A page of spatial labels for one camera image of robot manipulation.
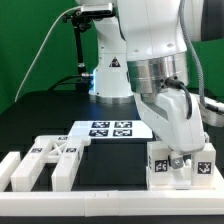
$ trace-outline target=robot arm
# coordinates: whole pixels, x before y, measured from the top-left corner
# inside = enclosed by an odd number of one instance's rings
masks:
[[[172,150],[190,154],[205,144],[197,102],[191,97],[192,116],[186,119],[184,93],[165,84],[167,78],[188,83],[179,4],[177,0],[118,0],[118,9],[141,119]]]

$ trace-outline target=black table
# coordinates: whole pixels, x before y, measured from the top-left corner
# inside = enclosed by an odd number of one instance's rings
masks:
[[[139,120],[134,103],[106,105],[90,103],[87,93],[73,91],[41,91],[23,96],[0,115],[0,152],[22,155],[39,135],[66,135],[76,120]],[[222,168],[222,130],[205,126],[217,149],[217,164]],[[144,190],[146,142],[136,140],[95,140],[85,148],[73,190]],[[33,190],[51,190],[50,175],[54,169],[46,165]],[[1,217],[9,223],[224,223],[223,216],[141,216],[141,217]]]

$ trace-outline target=warning label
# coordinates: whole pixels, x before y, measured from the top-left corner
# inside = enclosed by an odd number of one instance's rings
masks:
[[[121,67],[119,61],[116,57],[114,57],[113,61],[110,63],[109,67],[118,68]]]

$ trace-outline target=green wall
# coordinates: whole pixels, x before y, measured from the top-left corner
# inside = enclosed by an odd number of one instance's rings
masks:
[[[75,6],[74,0],[0,0],[0,113],[9,107],[49,28],[58,15]],[[87,69],[97,64],[96,32],[82,34]],[[197,43],[206,87],[224,99],[224,40]],[[60,22],[52,33],[21,96],[46,90],[57,80],[76,74],[72,25]],[[197,87],[189,59],[190,86]]]

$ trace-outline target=white cable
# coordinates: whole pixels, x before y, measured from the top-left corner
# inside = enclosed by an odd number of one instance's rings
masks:
[[[47,35],[46,35],[46,37],[45,37],[45,39],[44,39],[44,41],[43,41],[43,43],[42,43],[42,45],[41,45],[39,51],[37,52],[36,57],[34,58],[32,64],[30,65],[30,67],[29,67],[29,69],[28,69],[28,71],[27,71],[27,73],[26,73],[26,75],[25,75],[23,81],[22,81],[21,84],[20,84],[20,87],[19,87],[19,89],[18,89],[18,91],[17,91],[17,93],[16,93],[15,102],[18,100],[18,97],[19,97],[19,94],[20,94],[20,92],[21,92],[21,89],[23,88],[24,83],[26,82],[27,78],[29,77],[29,74],[30,74],[30,72],[32,71],[33,66],[35,65],[37,59],[39,58],[39,56],[40,56],[40,54],[41,54],[41,52],[42,52],[42,50],[43,50],[43,48],[44,48],[44,46],[45,46],[45,44],[46,44],[46,42],[47,42],[47,40],[48,40],[50,34],[52,33],[52,31],[53,31],[53,29],[54,29],[54,27],[56,26],[56,24],[58,23],[58,21],[61,19],[61,17],[62,17],[64,14],[66,14],[66,13],[68,13],[68,12],[71,12],[71,11],[74,11],[74,10],[77,10],[77,9],[80,9],[80,7],[78,6],[78,7],[74,7],[74,8],[68,9],[68,10],[66,10],[65,12],[63,12],[63,13],[62,13],[62,14],[55,20],[55,22],[54,22],[53,25],[51,26],[50,30],[48,31],[48,33],[47,33]]]

